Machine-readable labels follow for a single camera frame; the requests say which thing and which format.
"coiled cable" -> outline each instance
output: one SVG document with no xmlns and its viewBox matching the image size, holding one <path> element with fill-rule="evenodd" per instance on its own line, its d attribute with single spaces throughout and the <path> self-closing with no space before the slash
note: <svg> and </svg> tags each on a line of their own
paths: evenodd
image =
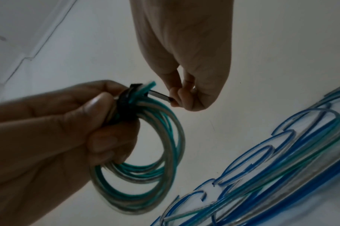
<svg viewBox="0 0 340 226">
<path fill-rule="evenodd" d="M 185 150 L 184 131 L 175 114 L 161 102 L 147 97 L 154 86 L 155 82 L 140 84 L 123 92 L 117 100 L 117 113 L 109 124 L 134 118 L 146 121 L 155 129 L 162 141 L 161 158 L 147 166 L 134 166 L 127 163 L 118 165 L 108 162 L 102 166 L 90 168 L 91 180 L 99 194 L 112 208 L 125 214 L 143 214 L 153 210 L 162 202 L 174 182 L 177 165 Z M 171 122 L 177 129 L 177 143 L 175 143 Z M 125 194 L 106 181 L 102 168 L 131 183 L 158 183 L 144 194 Z"/>
</svg>

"human hand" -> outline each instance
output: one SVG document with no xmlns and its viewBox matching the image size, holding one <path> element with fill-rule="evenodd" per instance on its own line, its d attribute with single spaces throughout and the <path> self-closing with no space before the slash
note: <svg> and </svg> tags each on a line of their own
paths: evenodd
<svg viewBox="0 0 340 226">
<path fill-rule="evenodd" d="M 123 162 L 139 121 L 104 126 L 125 86 L 91 82 L 0 104 L 0 226 L 29 225 L 89 180 L 89 166 Z"/>
<path fill-rule="evenodd" d="M 208 108 L 231 66 L 233 0 L 130 0 L 140 50 L 176 102 Z M 181 83 L 178 66 L 184 68 Z"/>
</svg>

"blue wire loop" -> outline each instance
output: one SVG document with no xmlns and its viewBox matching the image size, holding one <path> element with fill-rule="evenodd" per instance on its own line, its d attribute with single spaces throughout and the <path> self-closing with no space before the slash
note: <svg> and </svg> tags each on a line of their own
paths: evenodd
<svg viewBox="0 0 340 226">
<path fill-rule="evenodd" d="M 177 197 L 152 226 L 167 226 L 170 221 L 184 217 L 186 220 L 181 224 L 173 225 L 255 226 L 315 191 L 340 173 L 340 148 L 335 148 L 340 142 L 340 113 L 332 109 L 339 101 L 340 88 L 283 121 L 274 129 L 271 138 L 239 156 L 219 178 L 207 180 L 193 192 Z M 293 129 L 308 114 L 315 112 L 315 119 L 306 128 L 300 132 Z M 333 119 L 323 123 L 324 118 L 331 116 Z M 277 139 L 284 141 L 273 147 L 271 143 Z M 243 182 L 243 178 L 254 170 L 256 174 Z M 191 196 L 206 194 L 203 186 L 210 182 L 222 188 L 217 200 L 181 212 L 180 207 Z"/>
<path fill-rule="evenodd" d="M 153 210 L 167 195 L 176 175 L 185 149 L 185 136 L 175 114 L 164 104 L 146 96 L 155 86 L 155 82 L 129 89 L 119 96 L 118 113 L 109 124 L 121 120 L 140 118 L 149 123 L 160 136 L 164 152 L 153 164 L 134 166 L 128 163 L 120 165 L 113 162 L 90 168 L 91 180 L 96 190 L 114 209 L 125 214 L 143 214 Z M 178 133 L 177 144 L 171 122 Z M 112 187 L 105 179 L 102 168 L 108 169 L 119 178 L 135 183 L 149 184 L 157 182 L 155 187 L 144 194 L 125 194 Z"/>
</svg>

